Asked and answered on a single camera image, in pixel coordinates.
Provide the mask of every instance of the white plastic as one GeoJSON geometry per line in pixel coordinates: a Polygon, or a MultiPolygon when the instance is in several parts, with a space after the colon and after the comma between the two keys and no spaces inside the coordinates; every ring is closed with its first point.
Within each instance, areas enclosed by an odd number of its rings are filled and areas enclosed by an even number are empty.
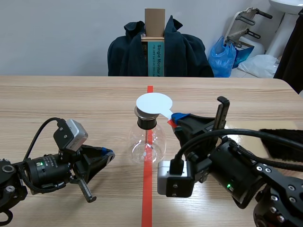
{"type": "Polygon", "coordinates": [[[276,70],[277,58],[262,54],[241,62],[238,69],[250,73],[258,78],[273,78],[276,70]]]}

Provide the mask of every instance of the black cable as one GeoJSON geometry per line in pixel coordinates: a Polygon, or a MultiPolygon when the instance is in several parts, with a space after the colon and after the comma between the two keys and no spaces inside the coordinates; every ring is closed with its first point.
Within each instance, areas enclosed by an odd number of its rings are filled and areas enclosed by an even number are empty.
{"type": "Polygon", "coordinates": [[[254,197],[254,195],[257,193],[257,191],[265,184],[265,181],[263,180],[263,178],[259,179],[255,184],[253,184],[250,189],[248,190],[246,196],[243,199],[242,203],[239,203],[238,201],[235,200],[235,198],[233,197],[233,200],[235,202],[235,204],[240,208],[240,209],[245,209],[248,204],[250,203],[250,201],[252,200],[252,198],[254,197]]]}
{"type": "MultiPolygon", "coordinates": [[[[218,137],[218,136],[226,136],[226,135],[244,135],[244,136],[253,136],[253,137],[258,137],[262,138],[265,140],[270,140],[279,144],[283,144],[285,146],[294,148],[294,149],[299,149],[303,150],[303,144],[285,139],[279,136],[275,136],[269,133],[261,132],[261,131],[254,131],[254,130],[248,130],[248,129],[221,129],[221,130],[215,130],[215,131],[210,131],[207,133],[204,133],[202,135],[199,135],[190,141],[188,141],[184,146],[181,147],[179,152],[176,154],[175,159],[181,159],[182,155],[192,149],[194,146],[198,145],[202,141],[211,138],[211,137],[218,137]]],[[[241,150],[242,153],[249,158],[260,162],[264,163],[266,165],[272,166],[272,167],[277,167],[277,168],[282,168],[282,169],[288,169],[288,170],[294,170],[294,171],[300,171],[303,172],[303,166],[301,165],[294,165],[294,164],[287,164],[287,163],[281,163],[281,162],[275,162],[275,161],[269,161],[263,158],[256,157],[249,152],[244,152],[241,150]]]]}
{"type": "Polygon", "coordinates": [[[30,189],[30,190],[33,190],[35,192],[38,192],[38,193],[50,193],[50,192],[54,192],[56,190],[59,190],[59,189],[62,189],[66,186],[66,184],[62,184],[58,187],[55,187],[55,188],[50,188],[50,189],[42,189],[42,188],[38,188],[36,186],[34,186],[30,181],[29,179],[27,178],[27,175],[25,174],[25,171],[23,169],[23,166],[22,165],[17,165],[18,166],[18,169],[19,169],[19,174],[21,176],[21,179],[24,181],[24,183],[26,184],[26,186],[30,189]]]}
{"type": "Polygon", "coordinates": [[[43,128],[44,128],[49,122],[52,122],[52,121],[57,121],[57,122],[59,122],[60,120],[62,120],[62,119],[60,119],[60,118],[58,118],[58,117],[52,117],[52,118],[46,120],[46,121],[40,126],[40,128],[38,129],[36,135],[35,135],[34,138],[33,138],[33,141],[32,141],[31,144],[29,145],[29,148],[28,148],[28,150],[27,150],[27,153],[25,154],[25,157],[24,157],[23,161],[25,161],[25,159],[29,157],[29,154],[30,154],[30,152],[32,151],[32,149],[33,149],[33,147],[34,147],[34,144],[35,144],[35,142],[37,141],[38,136],[39,136],[40,133],[42,132],[43,128]]]}
{"type": "Polygon", "coordinates": [[[13,213],[10,210],[4,210],[3,213],[8,216],[8,219],[6,221],[0,221],[0,226],[8,225],[13,219],[13,213]]]}

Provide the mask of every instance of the blue label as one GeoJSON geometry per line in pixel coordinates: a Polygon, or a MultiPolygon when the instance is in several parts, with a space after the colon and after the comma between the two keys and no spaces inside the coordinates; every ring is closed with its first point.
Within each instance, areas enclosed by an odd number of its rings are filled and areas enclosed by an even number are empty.
{"type": "Polygon", "coordinates": [[[148,76],[164,77],[164,42],[148,42],[148,76]]]}

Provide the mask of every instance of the bottle cap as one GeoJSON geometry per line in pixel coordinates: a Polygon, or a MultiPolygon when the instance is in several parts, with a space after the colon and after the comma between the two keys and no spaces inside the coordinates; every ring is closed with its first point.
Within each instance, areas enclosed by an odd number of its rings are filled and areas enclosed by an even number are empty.
{"type": "Polygon", "coordinates": [[[156,127],[157,117],[159,114],[145,113],[141,111],[137,106],[134,108],[134,113],[138,117],[138,126],[144,130],[150,130],[156,127]]]}

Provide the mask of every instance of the white paper disc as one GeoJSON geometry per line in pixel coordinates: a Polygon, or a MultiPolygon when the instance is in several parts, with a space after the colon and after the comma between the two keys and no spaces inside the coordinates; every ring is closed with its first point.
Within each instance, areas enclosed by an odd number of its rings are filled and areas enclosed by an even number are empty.
{"type": "Polygon", "coordinates": [[[149,114],[162,114],[171,119],[172,100],[167,95],[161,93],[147,93],[137,99],[137,107],[149,114]]]}

